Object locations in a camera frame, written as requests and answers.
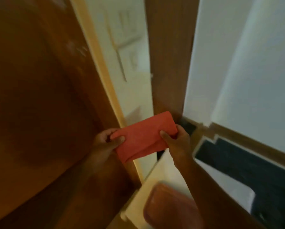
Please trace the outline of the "wooden skirting board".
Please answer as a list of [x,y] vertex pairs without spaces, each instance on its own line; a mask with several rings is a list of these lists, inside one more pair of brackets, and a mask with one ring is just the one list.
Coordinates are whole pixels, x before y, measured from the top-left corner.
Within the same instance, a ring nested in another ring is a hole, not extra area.
[[285,153],[280,150],[255,141],[216,123],[205,126],[203,123],[195,122],[185,116],[179,118],[178,122],[182,124],[188,123],[196,127],[190,134],[191,150],[194,155],[197,153],[203,141],[206,140],[215,144],[218,139],[222,139],[285,169]]

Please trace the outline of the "brown wooden door frame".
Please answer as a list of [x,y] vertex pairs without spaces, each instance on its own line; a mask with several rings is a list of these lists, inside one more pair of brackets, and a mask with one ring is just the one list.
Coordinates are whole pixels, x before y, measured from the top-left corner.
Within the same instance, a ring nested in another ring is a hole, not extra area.
[[145,0],[154,114],[183,115],[200,0]]

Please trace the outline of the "dark blue rug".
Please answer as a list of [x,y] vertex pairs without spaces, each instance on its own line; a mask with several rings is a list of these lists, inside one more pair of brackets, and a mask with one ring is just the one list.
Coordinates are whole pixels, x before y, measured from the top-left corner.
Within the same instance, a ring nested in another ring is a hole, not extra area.
[[267,229],[285,229],[285,168],[222,138],[201,139],[195,157],[250,187],[250,212]]

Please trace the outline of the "brown wooden door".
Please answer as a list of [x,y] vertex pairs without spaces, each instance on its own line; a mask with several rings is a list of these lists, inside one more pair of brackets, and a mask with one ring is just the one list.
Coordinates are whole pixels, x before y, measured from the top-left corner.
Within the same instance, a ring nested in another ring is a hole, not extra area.
[[0,229],[53,229],[116,127],[71,1],[0,0]]

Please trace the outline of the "person's right forearm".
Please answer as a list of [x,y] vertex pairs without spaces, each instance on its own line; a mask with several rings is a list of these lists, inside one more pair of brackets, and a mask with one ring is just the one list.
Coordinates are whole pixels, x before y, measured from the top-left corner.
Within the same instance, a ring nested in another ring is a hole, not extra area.
[[173,157],[208,229],[266,229],[233,200],[191,156]]

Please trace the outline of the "reddish brown plastic tub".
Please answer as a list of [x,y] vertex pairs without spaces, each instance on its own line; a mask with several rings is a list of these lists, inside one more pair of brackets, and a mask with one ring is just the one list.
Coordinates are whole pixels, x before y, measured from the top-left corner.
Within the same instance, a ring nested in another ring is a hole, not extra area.
[[152,188],[143,216],[154,229],[206,229],[194,199],[161,182]]

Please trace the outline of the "person's left hand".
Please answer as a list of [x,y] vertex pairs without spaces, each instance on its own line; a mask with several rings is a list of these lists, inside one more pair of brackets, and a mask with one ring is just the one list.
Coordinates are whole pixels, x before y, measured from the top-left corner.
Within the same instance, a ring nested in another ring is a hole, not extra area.
[[103,165],[114,151],[110,150],[110,136],[118,130],[119,128],[109,128],[96,135],[89,158],[93,166]]

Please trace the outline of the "person's right hand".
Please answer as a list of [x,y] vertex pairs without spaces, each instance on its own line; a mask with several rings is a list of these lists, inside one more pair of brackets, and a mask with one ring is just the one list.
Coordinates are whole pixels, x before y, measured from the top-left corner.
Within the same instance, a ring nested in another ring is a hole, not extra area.
[[175,138],[175,150],[169,150],[177,169],[193,161],[190,145],[190,136],[185,129],[176,125],[178,133]]

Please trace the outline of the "red cloth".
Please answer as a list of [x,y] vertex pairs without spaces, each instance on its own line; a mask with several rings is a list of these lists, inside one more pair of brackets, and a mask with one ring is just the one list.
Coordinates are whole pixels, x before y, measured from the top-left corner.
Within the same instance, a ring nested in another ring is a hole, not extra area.
[[115,151],[120,161],[127,163],[168,148],[160,131],[166,132],[171,137],[175,137],[178,133],[169,111],[121,128],[110,135],[110,139],[125,138]]

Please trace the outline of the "person's left forearm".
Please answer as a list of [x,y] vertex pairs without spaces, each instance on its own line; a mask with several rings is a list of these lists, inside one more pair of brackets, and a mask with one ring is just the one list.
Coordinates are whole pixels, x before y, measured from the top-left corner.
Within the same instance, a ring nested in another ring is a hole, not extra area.
[[111,155],[70,200],[53,229],[106,229],[135,187],[122,162]]

